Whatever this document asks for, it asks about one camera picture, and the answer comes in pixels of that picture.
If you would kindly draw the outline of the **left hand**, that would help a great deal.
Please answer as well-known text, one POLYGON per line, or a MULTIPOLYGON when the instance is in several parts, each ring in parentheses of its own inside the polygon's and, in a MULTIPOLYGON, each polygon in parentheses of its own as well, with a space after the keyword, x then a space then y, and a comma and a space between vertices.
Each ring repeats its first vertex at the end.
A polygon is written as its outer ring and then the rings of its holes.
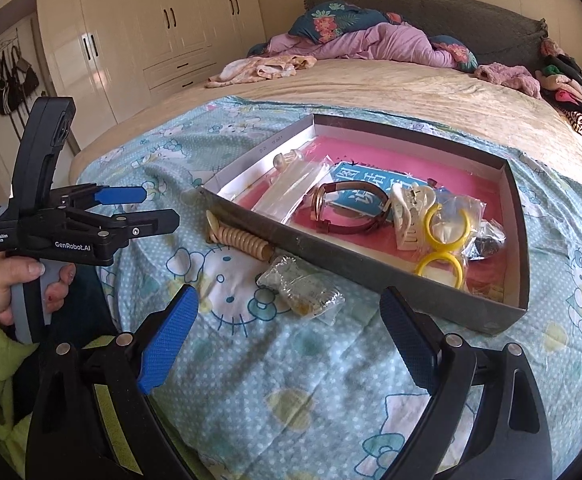
MULTIPOLYGON (((19 256, 7 257, 0 252, 0 325, 14 324, 11 289, 16 285, 33 282, 45 274, 45 267, 34 259, 19 256)), ((47 313, 54 313, 64 305, 64 299, 68 296, 75 274, 76 266, 68 263, 58 271, 57 281, 47 286, 43 295, 47 313)))

